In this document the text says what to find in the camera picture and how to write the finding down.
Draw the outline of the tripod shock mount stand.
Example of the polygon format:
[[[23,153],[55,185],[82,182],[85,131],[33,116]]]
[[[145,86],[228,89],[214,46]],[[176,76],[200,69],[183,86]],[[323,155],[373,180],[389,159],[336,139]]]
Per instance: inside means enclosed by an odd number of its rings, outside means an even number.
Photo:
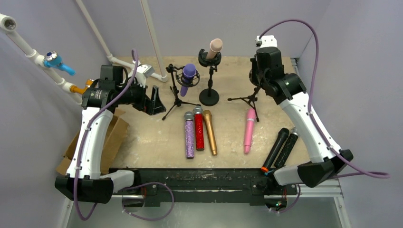
[[[175,107],[180,107],[181,105],[199,105],[199,106],[201,106],[200,104],[186,102],[179,98],[179,96],[181,96],[180,90],[181,90],[181,87],[183,86],[183,83],[181,81],[183,68],[184,68],[184,66],[177,67],[177,66],[174,66],[173,64],[169,64],[166,67],[166,71],[171,74],[172,86],[170,87],[170,90],[174,95],[174,103],[173,103],[172,107],[169,109],[169,111],[167,112],[167,114],[162,117],[163,121],[166,119],[166,117],[171,112],[171,110]],[[192,80],[192,83],[189,85],[185,85],[185,86],[188,86],[188,89],[195,87],[198,85],[199,81],[200,81],[200,74],[197,71],[195,77]]]
[[[254,113],[255,113],[255,116],[256,116],[256,121],[259,122],[259,116],[258,116],[258,113],[257,113],[256,104],[255,104],[255,102],[258,101],[257,94],[258,94],[259,91],[260,91],[260,87],[255,87],[253,94],[251,94],[249,96],[237,97],[237,98],[228,98],[227,100],[228,101],[234,101],[234,100],[244,101],[247,105],[249,105],[254,110]]]

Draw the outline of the purple glitter microphone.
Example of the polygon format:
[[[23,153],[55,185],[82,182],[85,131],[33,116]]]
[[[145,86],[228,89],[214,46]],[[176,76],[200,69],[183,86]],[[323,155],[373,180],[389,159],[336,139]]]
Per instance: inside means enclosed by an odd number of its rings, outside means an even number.
[[[185,157],[186,159],[194,158],[194,116],[188,111],[184,114],[185,120]]]

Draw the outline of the red glitter microphone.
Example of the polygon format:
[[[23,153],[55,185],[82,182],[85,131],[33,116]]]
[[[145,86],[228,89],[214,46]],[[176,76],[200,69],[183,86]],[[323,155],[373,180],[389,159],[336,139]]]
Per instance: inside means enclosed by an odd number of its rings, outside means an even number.
[[[193,109],[194,114],[194,127],[195,127],[195,142],[196,150],[204,151],[204,131],[203,131],[203,109],[201,106],[197,105]]]

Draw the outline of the pink glitter microphone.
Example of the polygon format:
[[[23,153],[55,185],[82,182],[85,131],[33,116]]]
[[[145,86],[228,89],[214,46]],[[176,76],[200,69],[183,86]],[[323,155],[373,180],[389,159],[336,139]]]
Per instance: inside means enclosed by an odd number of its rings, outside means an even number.
[[[243,142],[243,148],[245,154],[249,154],[251,149],[255,121],[256,121],[255,110],[251,108],[248,110],[246,115],[246,127]]]

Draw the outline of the brown cardboard box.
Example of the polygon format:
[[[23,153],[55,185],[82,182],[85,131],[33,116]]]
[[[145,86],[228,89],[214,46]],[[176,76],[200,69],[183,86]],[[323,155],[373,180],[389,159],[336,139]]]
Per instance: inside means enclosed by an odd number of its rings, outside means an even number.
[[[123,141],[127,137],[129,123],[121,118],[121,115],[123,115],[124,113],[125,111],[121,109],[116,109],[114,116],[108,126],[99,165],[102,175],[109,173],[109,168],[112,166]],[[67,169],[71,164],[77,146],[78,137],[79,133],[77,133],[71,141],[65,154],[63,155],[63,160],[56,168],[56,172],[61,175],[66,174]]]

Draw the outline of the violet plastic microphone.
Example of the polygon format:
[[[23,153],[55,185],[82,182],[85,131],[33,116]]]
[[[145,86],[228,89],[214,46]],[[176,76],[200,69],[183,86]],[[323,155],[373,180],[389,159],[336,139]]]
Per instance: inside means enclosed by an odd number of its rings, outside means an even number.
[[[186,64],[184,66],[184,68],[182,69],[182,79],[181,79],[181,81],[183,83],[183,86],[181,87],[181,90],[180,90],[180,95],[182,97],[186,96],[186,93],[188,91],[188,86],[185,86],[185,85],[189,85],[189,84],[192,83],[192,80],[195,77],[196,72],[197,72],[196,67],[192,63]]]

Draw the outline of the cream peach plastic microphone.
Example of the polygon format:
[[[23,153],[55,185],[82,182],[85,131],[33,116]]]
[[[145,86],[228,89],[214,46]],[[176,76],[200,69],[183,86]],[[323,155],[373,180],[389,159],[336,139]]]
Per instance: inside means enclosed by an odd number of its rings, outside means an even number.
[[[213,59],[222,50],[223,41],[220,38],[215,38],[210,42],[210,49],[207,52],[206,59]]]

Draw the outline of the gold metallic microphone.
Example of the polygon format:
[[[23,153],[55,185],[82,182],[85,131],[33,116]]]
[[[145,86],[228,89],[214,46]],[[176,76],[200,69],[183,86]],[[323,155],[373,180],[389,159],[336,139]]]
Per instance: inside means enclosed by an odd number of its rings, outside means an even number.
[[[211,153],[213,156],[216,156],[218,154],[218,149],[215,139],[214,128],[212,124],[212,114],[210,110],[204,110],[202,114],[209,138]]]

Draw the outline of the round base shock mount stand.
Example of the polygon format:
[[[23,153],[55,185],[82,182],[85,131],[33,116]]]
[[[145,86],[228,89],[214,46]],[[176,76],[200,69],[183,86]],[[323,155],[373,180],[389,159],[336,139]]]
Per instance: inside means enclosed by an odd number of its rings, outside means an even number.
[[[214,106],[219,101],[219,93],[212,88],[213,86],[213,74],[218,71],[217,66],[221,63],[221,53],[218,52],[215,57],[212,59],[207,59],[207,54],[204,49],[200,49],[198,53],[198,61],[202,67],[209,68],[209,80],[208,80],[208,88],[202,90],[199,93],[199,101],[204,106]]]

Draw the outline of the plain black microphone orange end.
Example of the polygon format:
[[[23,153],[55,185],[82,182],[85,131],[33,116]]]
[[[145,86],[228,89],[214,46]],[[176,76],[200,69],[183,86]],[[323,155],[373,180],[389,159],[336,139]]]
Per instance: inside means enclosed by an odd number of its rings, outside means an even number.
[[[278,132],[278,136],[277,136],[275,142],[273,143],[273,146],[260,169],[262,172],[264,172],[264,173],[269,172],[269,169],[271,168],[272,164],[274,163],[280,149],[282,148],[282,146],[283,146],[284,142],[286,141],[286,139],[288,138],[288,136],[289,136],[289,129],[287,129],[287,128],[282,128]]]

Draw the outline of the black glitter microphone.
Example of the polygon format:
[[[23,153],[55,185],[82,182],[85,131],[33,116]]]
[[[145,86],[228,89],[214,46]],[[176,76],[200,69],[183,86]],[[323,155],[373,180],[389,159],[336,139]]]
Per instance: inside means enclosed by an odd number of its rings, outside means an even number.
[[[285,163],[289,157],[289,155],[291,154],[291,151],[293,150],[297,140],[298,140],[298,132],[296,127],[291,129],[291,133],[289,135],[289,137],[287,138],[280,154],[277,157],[277,160],[275,161],[275,168],[281,168],[283,166],[285,166]]]

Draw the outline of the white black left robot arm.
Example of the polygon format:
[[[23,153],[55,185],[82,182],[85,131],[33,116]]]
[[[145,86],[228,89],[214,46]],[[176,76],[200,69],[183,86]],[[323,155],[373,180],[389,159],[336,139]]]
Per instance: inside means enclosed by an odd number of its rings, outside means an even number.
[[[106,204],[113,193],[134,183],[134,172],[101,173],[101,155],[107,129],[119,105],[131,105],[148,115],[166,111],[157,86],[146,95],[146,79],[154,73],[142,64],[130,72],[122,66],[102,65],[100,78],[82,95],[82,124],[72,161],[66,174],[57,177],[55,187],[70,200]]]

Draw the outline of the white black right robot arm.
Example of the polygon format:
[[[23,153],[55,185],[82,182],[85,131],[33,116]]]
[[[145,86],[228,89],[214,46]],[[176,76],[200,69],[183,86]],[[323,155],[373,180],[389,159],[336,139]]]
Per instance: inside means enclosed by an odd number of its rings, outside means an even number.
[[[313,188],[338,174],[354,156],[330,136],[309,105],[309,95],[300,77],[285,73],[280,50],[260,47],[251,62],[251,82],[262,88],[288,115],[310,158],[309,162],[277,168],[268,174],[273,186],[303,183]]]

